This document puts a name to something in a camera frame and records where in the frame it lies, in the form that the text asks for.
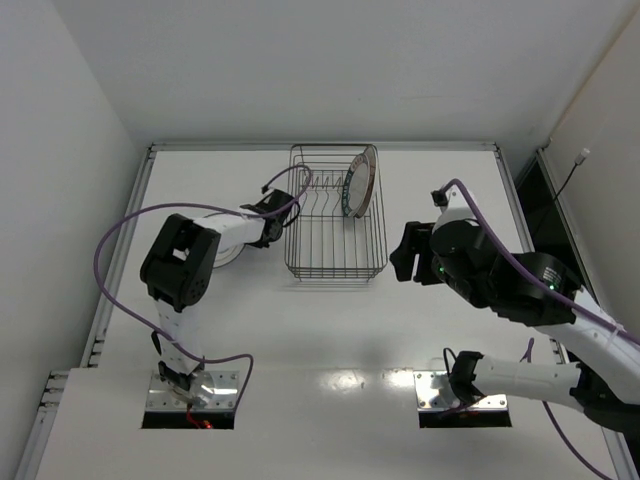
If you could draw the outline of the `white plate black line drawing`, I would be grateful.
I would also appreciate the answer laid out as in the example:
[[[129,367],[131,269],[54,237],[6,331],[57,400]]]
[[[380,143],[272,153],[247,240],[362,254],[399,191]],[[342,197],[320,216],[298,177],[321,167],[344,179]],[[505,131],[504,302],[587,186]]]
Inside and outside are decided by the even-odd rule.
[[[245,244],[238,244],[224,251],[218,250],[214,259],[213,268],[219,269],[234,262],[242,254],[245,247]]]

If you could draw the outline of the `teal rimmed plate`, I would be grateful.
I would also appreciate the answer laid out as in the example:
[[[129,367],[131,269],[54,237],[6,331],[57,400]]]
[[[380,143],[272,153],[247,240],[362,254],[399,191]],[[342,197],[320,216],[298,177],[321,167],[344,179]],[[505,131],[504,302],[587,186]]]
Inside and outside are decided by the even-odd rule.
[[[361,218],[359,209],[365,196],[368,165],[363,152],[359,153],[346,171],[341,194],[341,207],[345,217]]]

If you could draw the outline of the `orange sunburst plate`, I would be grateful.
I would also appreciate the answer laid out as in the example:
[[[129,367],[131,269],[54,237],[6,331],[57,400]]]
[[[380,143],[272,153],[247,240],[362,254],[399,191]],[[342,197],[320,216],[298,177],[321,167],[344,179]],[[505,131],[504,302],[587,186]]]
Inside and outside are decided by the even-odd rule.
[[[363,151],[364,159],[368,165],[368,180],[366,184],[365,196],[359,209],[360,216],[363,217],[369,209],[376,192],[376,182],[379,174],[378,151],[375,145],[368,145]]]

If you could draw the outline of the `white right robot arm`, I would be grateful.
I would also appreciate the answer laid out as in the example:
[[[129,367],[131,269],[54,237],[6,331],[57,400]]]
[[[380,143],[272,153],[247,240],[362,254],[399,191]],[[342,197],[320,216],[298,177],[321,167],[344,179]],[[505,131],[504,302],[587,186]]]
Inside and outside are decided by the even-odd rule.
[[[514,360],[444,348],[436,377],[442,411],[456,414],[504,395],[562,406],[605,429],[638,435],[639,347],[603,318],[561,262],[541,253],[502,253],[469,216],[408,222],[390,262],[398,281],[446,286],[470,306],[528,327],[573,355],[539,361],[534,338]]]

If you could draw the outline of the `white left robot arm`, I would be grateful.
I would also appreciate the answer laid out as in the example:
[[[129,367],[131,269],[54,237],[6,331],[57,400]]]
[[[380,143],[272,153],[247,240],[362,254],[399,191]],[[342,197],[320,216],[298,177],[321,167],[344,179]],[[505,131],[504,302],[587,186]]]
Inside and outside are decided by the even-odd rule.
[[[299,201],[279,189],[266,189],[255,204],[234,213],[198,218],[172,214],[165,220],[140,269],[153,299],[159,332],[152,334],[158,374],[175,395],[204,406],[214,394],[205,371],[197,333],[196,305],[208,290],[213,270],[231,263],[247,247],[267,248],[295,221]]]

